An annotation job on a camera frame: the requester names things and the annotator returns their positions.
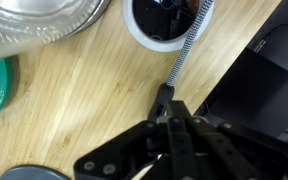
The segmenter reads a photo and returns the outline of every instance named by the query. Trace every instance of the bolt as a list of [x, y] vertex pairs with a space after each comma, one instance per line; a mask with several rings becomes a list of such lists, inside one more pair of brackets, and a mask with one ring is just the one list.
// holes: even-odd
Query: bolt
[[194, 180], [193, 178], [191, 178], [190, 176], [185, 176], [182, 178], [182, 180]]
[[116, 167], [113, 164], [107, 164], [103, 168], [104, 174], [113, 174], [116, 171]]
[[224, 124], [224, 127], [226, 127], [226, 128], [231, 128], [231, 127], [232, 127], [232, 125], [231, 125], [231, 124], [229, 124], [229, 123], [225, 123], [225, 124]]
[[84, 169], [87, 171], [92, 170], [95, 167], [95, 164], [92, 161], [88, 161], [84, 164]]
[[178, 120], [178, 119], [173, 119], [173, 122], [174, 122], [174, 123], [179, 123], [180, 120]]
[[154, 127], [154, 124], [153, 123], [148, 123], [147, 127], [152, 128], [152, 127]]

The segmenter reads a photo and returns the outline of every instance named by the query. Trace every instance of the circular hole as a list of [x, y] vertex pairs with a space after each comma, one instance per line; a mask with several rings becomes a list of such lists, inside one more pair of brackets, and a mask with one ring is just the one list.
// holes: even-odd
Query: circular hole
[[182, 36], [193, 24], [197, 12], [174, 0], [132, 0], [136, 23], [144, 34], [158, 41]]
[[228, 155], [232, 155], [232, 154], [233, 154], [233, 152], [232, 152], [232, 151], [230, 151], [230, 150], [227, 150], [227, 151], [226, 151], [226, 154], [228, 154]]

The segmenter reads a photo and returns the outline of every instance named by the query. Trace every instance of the wooden table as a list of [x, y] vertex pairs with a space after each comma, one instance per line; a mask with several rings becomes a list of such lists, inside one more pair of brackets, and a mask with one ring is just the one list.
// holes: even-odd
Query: wooden table
[[[214, 88], [280, 0], [217, 0], [176, 82], [191, 112]], [[73, 176], [74, 162], [145, 119], [178, 52], [134, 40], [121, 0], [86, 31], [21, 54], [0, 112], [0, 175], [39, 164]]]

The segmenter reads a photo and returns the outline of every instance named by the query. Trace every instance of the black device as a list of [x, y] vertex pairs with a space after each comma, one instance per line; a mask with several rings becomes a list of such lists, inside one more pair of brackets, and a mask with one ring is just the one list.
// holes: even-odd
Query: black device
[[76, 180], [131, 179], [153, 165], [149, 180], [288, 180], [288, 144], [224, 122], [192, 117], [182, 101], [80, 158]]

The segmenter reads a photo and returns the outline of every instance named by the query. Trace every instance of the white ring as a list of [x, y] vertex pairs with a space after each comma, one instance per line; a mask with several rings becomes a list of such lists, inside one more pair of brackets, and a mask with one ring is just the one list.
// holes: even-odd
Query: white ring
[[[146, 48], [157, 52], [172, 52], [180, 50], [183, 47], [188, 32], [184, 33], [182, 36], [178, 38], [168, 41], [157, 41], [148, 37], [145, 33], [143, 33], [143, 31], [138, 27], [135, 21], [133, 13], [133, 1], [134, 0], [123, 0], [123, 15], [128, 30], [139, 43], [141, 43]], [[200, 0], [199, 4], [200, 8], [204, 3], [204, 1], [205, 0]], [[195, 40], [199, 38], [201, 34], [205, 31], [207, 25], [211, 20], [213, 10], [214, 10], [214, 3], [212, 4], [210, 10], [207, 12], [205, 19], [199, 31], [197, 32]]]

